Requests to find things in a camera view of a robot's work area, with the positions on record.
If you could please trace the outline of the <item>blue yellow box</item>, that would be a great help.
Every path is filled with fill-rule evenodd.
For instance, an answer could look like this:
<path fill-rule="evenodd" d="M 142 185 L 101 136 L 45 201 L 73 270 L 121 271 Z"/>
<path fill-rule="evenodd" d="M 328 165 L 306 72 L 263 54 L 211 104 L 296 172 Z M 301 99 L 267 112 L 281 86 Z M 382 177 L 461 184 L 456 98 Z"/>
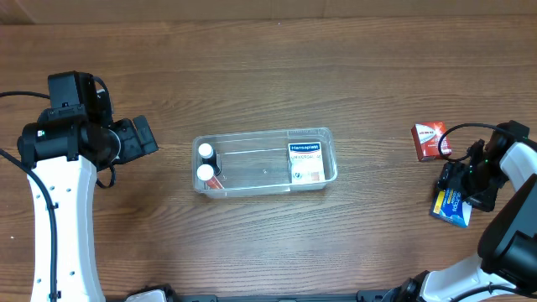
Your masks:
<path fill-rule="evenodd" d="M 453 189 L 439 190 L 433 198 L 430 215 L 454 226 L 467 228 L 472 206 L 462 200 L 461 192 Z"/>

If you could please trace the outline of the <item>black bottle white cap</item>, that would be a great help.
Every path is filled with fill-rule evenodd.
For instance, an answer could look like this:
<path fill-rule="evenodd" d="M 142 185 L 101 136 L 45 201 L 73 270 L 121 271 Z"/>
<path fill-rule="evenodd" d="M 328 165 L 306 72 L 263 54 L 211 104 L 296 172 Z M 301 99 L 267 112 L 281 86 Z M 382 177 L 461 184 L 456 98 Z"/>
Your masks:
<path fill-rule="evenodd" d="M 215 175 L 221 173 L 217 152 L 209 143 L 202 143 L 198 147 L 198 154 L 200 155 L 203 164 L 208 164 L 213 168 Z"/>

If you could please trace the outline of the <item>orange bottle white cap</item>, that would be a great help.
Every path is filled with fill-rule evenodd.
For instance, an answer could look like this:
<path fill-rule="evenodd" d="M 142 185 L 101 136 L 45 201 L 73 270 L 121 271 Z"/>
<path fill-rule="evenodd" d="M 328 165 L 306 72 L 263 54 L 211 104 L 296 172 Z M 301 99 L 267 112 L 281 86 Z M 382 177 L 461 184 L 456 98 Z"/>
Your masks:
<path fill-rule="evenodd" d="M 222 183 L 215 175 L 214 169 L 209 164 L 202 164 L 196 170 L 196 176 L 203 181 L 206 186 L 213 190 L 223 189 Z"/>

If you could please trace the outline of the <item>white plaster box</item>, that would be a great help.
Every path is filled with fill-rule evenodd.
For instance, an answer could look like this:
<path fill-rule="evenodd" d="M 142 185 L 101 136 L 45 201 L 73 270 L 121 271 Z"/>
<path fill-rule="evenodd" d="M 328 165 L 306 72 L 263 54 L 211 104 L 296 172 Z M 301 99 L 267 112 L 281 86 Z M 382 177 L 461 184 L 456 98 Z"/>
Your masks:
<path fill-rule="evenodd" d="M 326 180 L 320 142 L 289 143 L 292 184 L 306 185 Z"/>

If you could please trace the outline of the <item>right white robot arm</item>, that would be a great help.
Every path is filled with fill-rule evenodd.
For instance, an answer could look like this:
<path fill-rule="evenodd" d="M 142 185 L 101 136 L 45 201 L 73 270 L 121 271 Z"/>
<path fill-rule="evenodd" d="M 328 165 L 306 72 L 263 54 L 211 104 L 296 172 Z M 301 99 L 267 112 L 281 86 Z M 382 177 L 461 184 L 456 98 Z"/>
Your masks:
<path fill-rule="evenodd" d="M 490 127 L 459 159 L 444 151 L 433 215 L 463 221 L 471 209 L 490 212 L 509 182 L 513 197 L 483 232 L 477 253 L 449 268 L 424 271 L 388 290 L 384 301 L 481 301 L 514 294 L 536 296 L 536 143 L 529 128 L 509 121 Z"/>

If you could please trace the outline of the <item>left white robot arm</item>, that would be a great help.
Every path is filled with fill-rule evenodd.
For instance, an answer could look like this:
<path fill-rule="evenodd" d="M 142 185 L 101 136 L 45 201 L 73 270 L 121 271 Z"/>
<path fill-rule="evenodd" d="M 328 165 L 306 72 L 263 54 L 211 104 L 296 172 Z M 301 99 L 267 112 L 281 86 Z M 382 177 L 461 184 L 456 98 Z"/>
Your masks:
<path fill-rule="evenodd" d="M 105 300 L 94 243 L 97 174 L 157 151 L 146 117 L 49 118 L 26 125 L 18 148 L 34 204 L 31 299 Z"/>

